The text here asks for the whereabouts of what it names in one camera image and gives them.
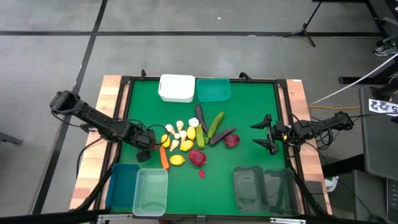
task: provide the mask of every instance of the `green table surface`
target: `green table surface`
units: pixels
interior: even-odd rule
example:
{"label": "green table surface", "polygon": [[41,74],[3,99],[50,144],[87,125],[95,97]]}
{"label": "green table surface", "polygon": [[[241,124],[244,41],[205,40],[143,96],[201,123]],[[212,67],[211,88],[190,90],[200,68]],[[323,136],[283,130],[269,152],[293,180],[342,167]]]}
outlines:
{"label": "green table surface", "polygon": [[[210,127],[213,118],[221,111],[225,112],[218,132],[236,127],[234,134],[240,136],[238,146],[228,149],[221,141],[215,146],[207,145],[202,152],[207,156],[206,164],[195,167],[188,159],[188,152],[166,149],[167,157],[180,154],[185,158],[182,166],[170,165],[169,186],[167,193],[166,214],[201,214],[201,215],[245,215],[269,216],[270,213],[241,213],[235,204],[233,187],[233,169],[237,166],[259,165],[264,170],[285,169],[284,152],[271,156],[269,151],[252,142],[252,139],[265,139],[267,130],[251,129],[250,125],[259,123],[266,114],[272,119],[279,119],[274,85],[271,83],[233,83],[232,95],[228,101],[201,103],[194,97],[191,103],[164,102],[157,93],[159,81],[135,80],[132,89],[128,118],[139,119],[146,126],[152,124],[172,124],[178,120],[188,128],[188,120],[195,117],[195,105],[201,104],[205,121]],[[157,142],[164,134],[162,128],[154,128]],[[140,168],[162,168],[159,150],[152,153],[152,158],[137,162],[137,150],[124,144],[120,163],[137,164]],[[201,179],[199,171],[205,172]],[[113,212],[131,212],[131,209],[112,208]]]}

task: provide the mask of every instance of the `wooden table frame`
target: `wooden table frame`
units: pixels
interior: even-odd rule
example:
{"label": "wooden table frame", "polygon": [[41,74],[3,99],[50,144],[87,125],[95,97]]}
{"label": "wooden table frame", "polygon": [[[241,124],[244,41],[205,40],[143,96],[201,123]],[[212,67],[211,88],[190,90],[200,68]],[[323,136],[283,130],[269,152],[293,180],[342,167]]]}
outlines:
{"label": "wooden table frame", "polygon": [[[100,112],[110,117],[117,117],[120,119],[122,119],[125,115],[124,109],[126,107],[126,102],[129,100],[127,99],[129,89],[128,85],[124,85],[124,88],[120,89],[121,82],[123,82],[123,78],[121,75],[105,75],[96,104],[96,109]],[[284,123],[289,124],[288,110],[290,109],[291,113],[296,115],[299,119],[310,120],[303,83],[301,82],[301,80],[286,80],[284,83],[281,82],[281,84],[286,85],[286,88],[283,88],[281,85],[279,85],[278,87]],[[289,93],[287,97],[290,105],[286,105],[285,103],[285,93]],[[117,106],[119,107],[118,114],[115,113],[115,108]],[[95,141],[99,137],[100,136],[97,132],[89,133],[87,144]],[[308,142],[316,146],[316,142],[314,139]],[[109,158],[106,158],[105,155],[107,146],[111,148]],[[72,201],[70,203],[71,209],[79,206],[93,190],[101,177],[101,173],[108,168],[105,166],[103,167],[104,159],[107,159],[110,164],[110,161],[112,161],[114,158],[116,147],[117,144],[107,144],[106,141],[102,140],[91,146],[87,151],[85,151],[81,160],[78,178],[76,180],[75,189],[73,191]],[[289,148],[290,155],[294,154],[293,150],[294,149],[292,147]],[[291,158],[291,161],[295,169],[297,170],[296,160],[294,158]],[[326,191],[325,181],[322,173],[322,166],[317,150],[315,150],[312,146],[309,146],[308,144],[302,145],[300,150],[299,162],[301,163],[301,170],[305,181],[317,181],[322,183],[327,212],[331,214],[330,202]],[[99,206],[98,208],[105,208],[105,197],[107,191],[108,183],[104,186],[101,198],[97,202]],[[298,197],[297,201],[299,202],[299,211],[303,213],[304,205],[301,200],[301,194],[296,195]]]}

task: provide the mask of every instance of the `tripod stand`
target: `tripod stand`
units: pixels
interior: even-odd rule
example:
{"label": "tripod stand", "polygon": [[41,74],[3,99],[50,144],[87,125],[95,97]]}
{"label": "tripod stand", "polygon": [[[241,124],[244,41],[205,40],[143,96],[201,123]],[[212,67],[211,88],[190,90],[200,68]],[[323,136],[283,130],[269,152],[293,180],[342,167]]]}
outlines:
{"label": "tripod stand", "polygon": [[300,30],[293,31],[293,32],[291,32],[291,33],[285,35],[284,37],[291,37],[291,36],[296,36],[296,35],[297,35],[297,36],[303,36],[303,35],[304,35],[304,36],[310,41],[312,47],[316,47],[316,46],[315,46],[315,43],[312,41],[310,35],[309,35],[308,32],[307,32],[307,27],[308,27],[308,25],[310,24],[310,22],[311,22],[312,18],[314,17],[315,13],[317,13],[319,6],[321,6],[321,3],[322,3],[322,2],[319,2],[319,3],[318,3],[317,8],[316,8],[316,9],[314,10],[314,12],[312,13],[310,19],[308,20],[307,23],[304,23],[304,24],[303,24],[303,27],[302,27]]}

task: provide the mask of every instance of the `orange carrot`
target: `orange carrot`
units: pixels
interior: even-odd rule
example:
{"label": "orange carrot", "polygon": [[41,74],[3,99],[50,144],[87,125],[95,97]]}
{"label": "orange carrot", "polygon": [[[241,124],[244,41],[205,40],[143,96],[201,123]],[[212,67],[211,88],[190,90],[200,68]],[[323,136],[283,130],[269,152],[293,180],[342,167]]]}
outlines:
{"label": "orange carrot", "polygon": [[163,146],[161,146],[159,151],[160,151],[160,160],[162,161],[162,167],[163,169],[167,170],[169,169],[170,165],[169,161],[167,160],[166,150],[164,149]]}

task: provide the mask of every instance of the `gray floor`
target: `gray floor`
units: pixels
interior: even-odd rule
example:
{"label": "gray floor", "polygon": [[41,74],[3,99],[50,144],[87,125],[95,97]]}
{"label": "gray floor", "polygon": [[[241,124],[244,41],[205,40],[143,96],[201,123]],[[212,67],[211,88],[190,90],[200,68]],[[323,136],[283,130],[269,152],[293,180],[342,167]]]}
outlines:
{"label": "gray floor", "polygon": [[[4,2],[0,30],[90,31],[101,5],[100,0]],[[373,2],[381,17],[391,16],[384,1]],[[109,0],[100,30],[285,32],[300,28],[315,7],[311,0]],[[324,3],[308,29],[377,31],[366,6],[358,3]],[[0,131],[24,139],[21,146],[0,144],[0,216],[29,212],[59,127],[59,121],[49,113],[50,100],[56,91],[70,90],[74,85],[88,39],[0,36]],[[236,77],[245,71],[253,78],[302,79],[311,103],[342,88],[338,77],[363,76],[387,59],[371,53],[378,38],[313,39],[316,48],[297,37],[97,37],[80,95],[95,105],[103,75],[138,75],[142,68],[148,75],[205,77]],[[358,87],[320,105],[358,106]],[[311,110],[318,118],[333,113]],[[45,213],[68,209],[77,155],[85,142],[83,131],[69,128]],[[356,123],[324,154],[344,159],[362,150],[360,123]]]}

